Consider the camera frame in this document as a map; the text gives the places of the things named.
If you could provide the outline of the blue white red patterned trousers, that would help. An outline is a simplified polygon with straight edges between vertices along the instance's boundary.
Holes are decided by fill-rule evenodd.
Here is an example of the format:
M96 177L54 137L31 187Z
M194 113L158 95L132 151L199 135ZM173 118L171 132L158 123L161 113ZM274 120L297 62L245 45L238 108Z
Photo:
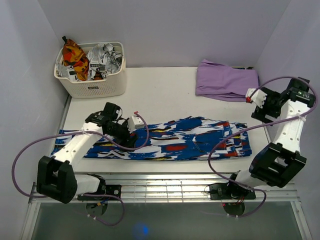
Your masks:
M246 123L189 116L137 129L136 145L125 151L106 139L100 139L84 156L87 159L123 159L133 161L200 161L211 154L215 160L252 155Z

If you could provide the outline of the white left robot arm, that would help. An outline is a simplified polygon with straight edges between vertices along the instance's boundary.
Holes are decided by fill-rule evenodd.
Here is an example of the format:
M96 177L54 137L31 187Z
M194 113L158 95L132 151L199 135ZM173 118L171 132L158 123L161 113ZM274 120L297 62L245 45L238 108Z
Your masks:
M95 200L106 195L106 182L96 174L75 174L75 169L87 152L102 136L112 137L124 148L133 149L137 136L131 133L144 126L134 114L119 120L121 108L107 102L102 111L91 113L78 134L51 157L43 156L38 162L36 191L46 197L67 204L74 197L90 194Z

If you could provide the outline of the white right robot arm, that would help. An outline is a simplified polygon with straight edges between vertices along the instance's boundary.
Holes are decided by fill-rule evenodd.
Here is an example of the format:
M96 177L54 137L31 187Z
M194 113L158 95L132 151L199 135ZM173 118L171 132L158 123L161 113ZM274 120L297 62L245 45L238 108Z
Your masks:
M254 157L249 169L231 175L225 189L230 198L237 199L241 195L248 195L246 186L283 188L305 166L307 159L302 156L300 149L301 134L306 121L303 114L309 111L316 101L315 95L309 92L309 82L301 77L292 78L281 93L266 87L247 90L246 100L256 104L252 118L264 124L275 125L267 116L282 122L278 124L274 140Z

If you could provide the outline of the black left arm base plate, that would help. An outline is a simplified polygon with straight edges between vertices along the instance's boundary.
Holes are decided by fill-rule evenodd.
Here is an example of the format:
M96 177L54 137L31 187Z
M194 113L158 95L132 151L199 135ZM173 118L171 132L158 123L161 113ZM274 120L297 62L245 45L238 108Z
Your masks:
M111 195L121 198L122 185L120 184L107 184L104 186L99 186L97 192L87 193L86 195L78 195L78 201L103 201L110 199L106 196L98 195Z

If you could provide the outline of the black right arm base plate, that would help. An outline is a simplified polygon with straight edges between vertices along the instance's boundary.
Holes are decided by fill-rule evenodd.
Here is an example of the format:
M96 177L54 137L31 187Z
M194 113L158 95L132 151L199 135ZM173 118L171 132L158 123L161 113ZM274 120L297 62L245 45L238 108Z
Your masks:
M254 191L229 183L213 183L204 189L205 194L210 195L211 200L255 200Z

